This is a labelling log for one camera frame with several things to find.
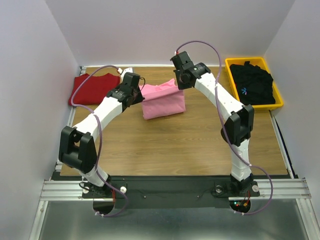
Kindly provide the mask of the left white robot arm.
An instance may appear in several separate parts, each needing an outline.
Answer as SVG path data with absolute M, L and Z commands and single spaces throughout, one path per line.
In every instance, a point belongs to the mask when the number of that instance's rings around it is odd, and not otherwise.
M 125 195 L 110 183 L 110 176 L 99 167 L 102 150 L 102 131 L 127 108 L 143 101 L 139 83 L 121 83 L 108 92 L 96 109 L 73 127 L 65 126 L 60 135 L 58 159 L 94 185 L 100 197 L 111 190 Z

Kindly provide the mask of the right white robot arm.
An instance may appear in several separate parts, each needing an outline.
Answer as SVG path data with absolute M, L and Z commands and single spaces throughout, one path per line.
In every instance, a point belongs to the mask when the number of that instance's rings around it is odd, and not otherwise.
M 204 64 L 175 63 L 175 76 L 180 90 L 195 88 L 217 108 L 222 124 L 221 136 L 231 151 L 230 189 L 235 195 L 245 193 L 253 182 L 249 160 L 249 139 L 253 129 L 254 108 L 236 100 Z

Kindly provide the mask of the pink t shirt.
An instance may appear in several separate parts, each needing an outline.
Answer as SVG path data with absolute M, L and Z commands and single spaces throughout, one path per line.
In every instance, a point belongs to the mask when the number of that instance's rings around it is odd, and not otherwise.
M 179 90 L 174 78 L 160 85 L 146 84 L 142 87 L 141 94 L 144 97 L 141 105 L 145 120 L 186 111 L 184 92 Z

